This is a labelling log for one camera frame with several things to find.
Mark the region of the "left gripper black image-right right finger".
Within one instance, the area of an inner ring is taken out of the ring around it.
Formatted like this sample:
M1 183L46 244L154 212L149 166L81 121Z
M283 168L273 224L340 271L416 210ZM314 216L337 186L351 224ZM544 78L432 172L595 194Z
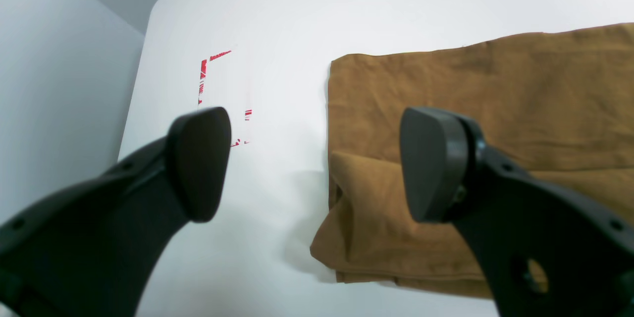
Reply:
M417 222L450 223L501 317L631 317L633 229L598 202L529 175L476 121L409 107L399 147Z

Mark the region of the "left gripper black image-right left finger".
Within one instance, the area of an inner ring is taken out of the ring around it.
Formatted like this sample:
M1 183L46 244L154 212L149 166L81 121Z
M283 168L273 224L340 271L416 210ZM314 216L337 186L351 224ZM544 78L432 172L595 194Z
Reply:
M102 175L9 218L1 305L19 317L133 317L172 237L219 208L231 136L223 107L191 112Z

